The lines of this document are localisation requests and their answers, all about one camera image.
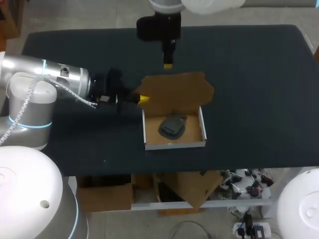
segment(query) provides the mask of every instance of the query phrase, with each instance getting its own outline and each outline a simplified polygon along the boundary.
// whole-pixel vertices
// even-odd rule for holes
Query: dark tablecloth
[[[23,54],[91,73],[118,67],[128,87],[203,71],[215,88],[202,107],[205,148],[145,151],[135,105],[117,115],[58,101],[43,152],[66,176],[319,165],[319,66],[295,26],[184,27],[169,71],[160,43],[138,40],[135,29],[33,33]]]

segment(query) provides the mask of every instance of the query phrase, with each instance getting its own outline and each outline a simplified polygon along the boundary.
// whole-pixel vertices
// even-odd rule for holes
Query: tile floor
[[[22,34],[9,40],[7,51],[20,54],[30,32],[84,28],[135,27],[141,16],[152,14],[148,0],[30,0],[25,3]],[[294,24],[304,34],[309,47],[319,45],[319,9],[242,8],[209,16],[182,12],[182,25]],[[0,106],[3,95],[0,92]],[[92,239],[166,239],[177,223],[193,220],[202,224],[212,239],[234,238],[230,233],[236,219],[225,209],[208,209],[201,214],[159,217],[155,211],[108,212],[89,215]],[[268,220],[275,231],[276,220]],[[175,237],[201,239],[196,227],[184,226]]]

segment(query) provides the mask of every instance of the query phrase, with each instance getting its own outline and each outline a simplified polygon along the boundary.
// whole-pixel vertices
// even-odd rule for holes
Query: wire
[[[70,94],[71,94],[74,98],[76,98],[77,100],[79,100],[79,101],[81,101],[82,103],[84,103],[84,104],[86,104],[86,105],[88,105],[88,106],[90,106],[90,107],[96,109],[96,107],[97,107],[97,105],[98,105],[97,103],[89,102],[89,101],[87,101],[87,100],[85,100],[85,99],[79,97],[76,93],[74,93],[72,90],[70,90],[69,88],[67,88],[65,85],[63,85],[63,84],[61,84],[61,83],[59,83],[59,82],[57,82],[57,81],[55,81],[55,80],[52,80],[52,79],[50,79],[50,78],[47,78],[47,77],[43,77],[43,80],[44,80],[44,81],[47,81],[47,82],[49,82],[49,83],[51,83],[51,84],[53,84],[53,85],[57,85],[58,87],[64,89],[64,90],[67,91],[68,93],[70,93]]]
[[[15,117],[14,122],[11,124],[10,128],[5,132],[5,134],[0,138],[0,146],[9,138],[9,136],[12,134],[13,130],[15,129],[15,127],[18,125],[19,121],[22,118],[22,115],[27,107],[27,105],[29,104],[29,101],[31,99],[31,96],[33,94],[34,91],[34,85],[37,82],[37,77],[33,78],[30,84],[30,87],[27,91],[26,94],[26,98],[22,104],[22,107],[18,113],[18,115]]]
[[[194,222],[194,221],[184,221],[184,222],[181,222],[181,223],[178,223],[177,225],[175,225],[173,227],[173,229],[171,230],[171,233],[170,233],[168,239],[173,239],[174,236],[176,235],[176,233],[178,232],[178,230],[181,228],[181,226],[183,224],[186,224],[186,223],[191,223],[193,225],[197,225],[198,227],[200,227],[204,231],[206,239],[210,239],[209,233],[205,230],[205,228],[201,224]]]

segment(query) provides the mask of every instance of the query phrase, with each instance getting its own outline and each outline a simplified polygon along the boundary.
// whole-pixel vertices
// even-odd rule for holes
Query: box flap
[[[202,72],[146,76],[135,90],[148,96],[139,104],[146,116],[167,116],[172,112],[196,114],[198,107],[211,101],[214,88]]]
[[[159,178],[196,209],[206,201],[223,179],[218,171],[162,173]]]
[[[77,198],[85,212],[130,210],[132,185],[78,188]]]

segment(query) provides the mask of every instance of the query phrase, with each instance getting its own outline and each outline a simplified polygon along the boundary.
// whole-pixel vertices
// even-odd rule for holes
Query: cardboard
[[[158,177],[195,209],[200,208],[223,180],[219,171],[162,173]]]
[[[0,0],[0,29],[6,39],[20,37],[24,0]]]
[[[214,88],[202,72],[147,76],[135,91],[150,98],[139,104],[143,109],[146,150],[205,146],[206,132],[200,106],[212,100]],[[174,112],[187,115],[187,121],[185,133],[177,140],[170,140],[161,136],[158,128]]]
[[[133,202],[131,183],[103,186],[103,181],[101,177],[77,177],[77,198],[84,211],[89,213],[130,210]]]

